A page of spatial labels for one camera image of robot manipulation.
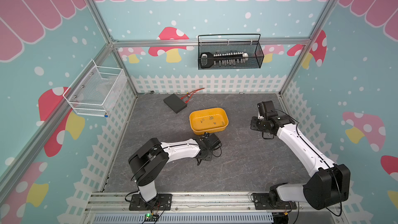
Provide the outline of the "yellow plastic storage box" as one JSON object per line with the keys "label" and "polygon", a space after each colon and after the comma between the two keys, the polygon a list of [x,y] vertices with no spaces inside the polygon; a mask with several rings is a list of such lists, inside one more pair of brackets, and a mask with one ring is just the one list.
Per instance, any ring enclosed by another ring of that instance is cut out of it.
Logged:
{"label": "yellow plastic storage box", "polygon": [[189,121],[196,135],[221,132],[229,125],[226,111],[219,107],[194,111],[190,114]]}

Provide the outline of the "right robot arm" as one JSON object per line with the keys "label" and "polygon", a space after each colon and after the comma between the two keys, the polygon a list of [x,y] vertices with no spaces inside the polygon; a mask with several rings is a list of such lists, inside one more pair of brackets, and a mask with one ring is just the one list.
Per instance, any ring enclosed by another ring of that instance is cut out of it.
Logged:
{"label": "right robot arm", "polygon": [[282,183],[269,189],[268,200],[272,207],[281,203],[305,202],[321,210],[335,204],[341,205],[349,198],[350,170],[324,155],[298,128],[298,122],[274,107],[272,101],[257,105],[258,115],[251,120],[251,129],[270,134],[283,141],[296,155],[308,172],[305,184]]}

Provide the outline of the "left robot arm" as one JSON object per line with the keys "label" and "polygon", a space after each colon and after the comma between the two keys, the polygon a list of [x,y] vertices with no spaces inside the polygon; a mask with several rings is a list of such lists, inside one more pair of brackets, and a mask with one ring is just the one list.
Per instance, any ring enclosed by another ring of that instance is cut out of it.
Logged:
{"label": "left robot arm", "polygon": [[193,158],[200,165],[202,161],[212,161],[213,157],[217,157],[215,151],[221,150],[221,147],[219,138],[210,133],[172,143],[152,138],[128,159],[132,181],[136,183],[142,199],[151,204],[158,195],[154,181],[167,163]]}

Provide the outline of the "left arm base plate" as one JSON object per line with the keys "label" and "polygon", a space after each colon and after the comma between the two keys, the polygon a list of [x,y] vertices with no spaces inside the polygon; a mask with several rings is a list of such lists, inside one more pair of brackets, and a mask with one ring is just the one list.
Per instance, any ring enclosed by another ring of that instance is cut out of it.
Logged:
{"label": "left arm base plate", "polygon": [[157,194],[157,196],[150,200],[145,201],[140,194],[133,194],[127,196],[127,202],[130,211],[169,211],[171,209],[172,194]]}

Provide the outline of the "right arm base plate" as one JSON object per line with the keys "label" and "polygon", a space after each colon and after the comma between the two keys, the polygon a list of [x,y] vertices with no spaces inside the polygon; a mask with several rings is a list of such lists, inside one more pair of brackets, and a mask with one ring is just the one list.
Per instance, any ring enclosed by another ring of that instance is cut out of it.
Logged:
{"label": "right arm base plate", "polygon": [[256,210],[280,210],[290,212],[297,209],[295,202],[282,201],[274,192],[252,193],[250,199],[254,203]]}

